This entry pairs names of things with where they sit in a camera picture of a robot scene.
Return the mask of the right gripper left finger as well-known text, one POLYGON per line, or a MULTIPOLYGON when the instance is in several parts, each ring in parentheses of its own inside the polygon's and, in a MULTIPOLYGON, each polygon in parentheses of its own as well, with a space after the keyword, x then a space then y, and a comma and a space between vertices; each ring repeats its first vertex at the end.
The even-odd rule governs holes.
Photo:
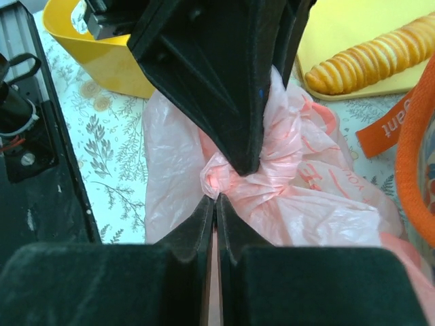
POLYGON ((34 243, 1 273, 2 325, 206 325, 214 202, 154 244, 34 243))

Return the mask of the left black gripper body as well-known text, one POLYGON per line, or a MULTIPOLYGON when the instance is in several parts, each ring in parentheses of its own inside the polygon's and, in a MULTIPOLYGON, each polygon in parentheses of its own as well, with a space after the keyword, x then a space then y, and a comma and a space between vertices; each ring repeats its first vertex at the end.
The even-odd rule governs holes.
POLYGON ((128 35, 149 0, 85 0, 84 21, 95 40, 128 35))

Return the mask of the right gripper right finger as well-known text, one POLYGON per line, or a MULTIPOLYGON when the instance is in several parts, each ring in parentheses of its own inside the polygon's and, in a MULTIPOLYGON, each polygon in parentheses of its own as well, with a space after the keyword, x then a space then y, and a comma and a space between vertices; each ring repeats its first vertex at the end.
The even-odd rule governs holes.
POLYGON ((223 325, 427 325, 399 259, 376 247, 276 247, 215 203, 223 325))

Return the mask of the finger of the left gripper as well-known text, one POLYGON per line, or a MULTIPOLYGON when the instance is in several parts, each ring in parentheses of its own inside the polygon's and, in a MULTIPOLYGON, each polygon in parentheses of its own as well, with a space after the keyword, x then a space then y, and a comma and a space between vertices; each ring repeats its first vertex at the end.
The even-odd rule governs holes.
POLYGON ((128 40, 151 84, 241 175, 258 170, 284 1, 150 1, 128 40))
POLYGON ((306 28, 311 8, 316 0, 287 0, 279 20, 273 65, 287 86, 302 34, 306 28))

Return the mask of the pink plastic grocery bag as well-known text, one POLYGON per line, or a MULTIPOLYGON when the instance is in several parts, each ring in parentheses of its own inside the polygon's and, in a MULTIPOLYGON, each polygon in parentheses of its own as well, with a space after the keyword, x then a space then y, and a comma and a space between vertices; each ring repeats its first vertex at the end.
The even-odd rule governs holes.
POLYGON ((274 245, 385 247, 402 261, 430 323, 434 285, 405 240, 396 205, 353 171, 339 119, 276 69, 264 113, 258 171, 238 175, 213 141, 155 92, 143 112, 148 180, 145 237, 155 243, 184 222, 203 196, 225 194, 274 245))

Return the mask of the beige paper grocery bag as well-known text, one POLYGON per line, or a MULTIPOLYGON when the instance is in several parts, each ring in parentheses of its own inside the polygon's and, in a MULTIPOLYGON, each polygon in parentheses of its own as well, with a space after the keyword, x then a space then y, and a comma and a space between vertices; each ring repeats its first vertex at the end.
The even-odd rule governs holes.
POLYGON ((356 132, 367 158, 396 149, 396 189, 404 214, 434 251, 434 57, 382 118, 356 132))

